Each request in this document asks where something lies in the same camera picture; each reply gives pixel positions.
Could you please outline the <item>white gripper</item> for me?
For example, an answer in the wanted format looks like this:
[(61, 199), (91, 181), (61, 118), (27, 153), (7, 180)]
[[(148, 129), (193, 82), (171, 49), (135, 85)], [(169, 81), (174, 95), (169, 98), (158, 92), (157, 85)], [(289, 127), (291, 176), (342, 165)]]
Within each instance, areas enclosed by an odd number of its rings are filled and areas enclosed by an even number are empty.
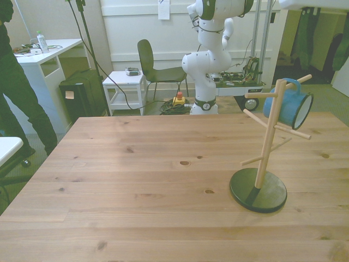
[(348, 0), (279, 0), (279, 4), (282, 9), (302, 9), (301, 15), (309, 14), (309, 7), (314, 7), (313, 15), (319, 15), (321, 11), (320, 8), (340, 10), (348, 10), (349, 8)]

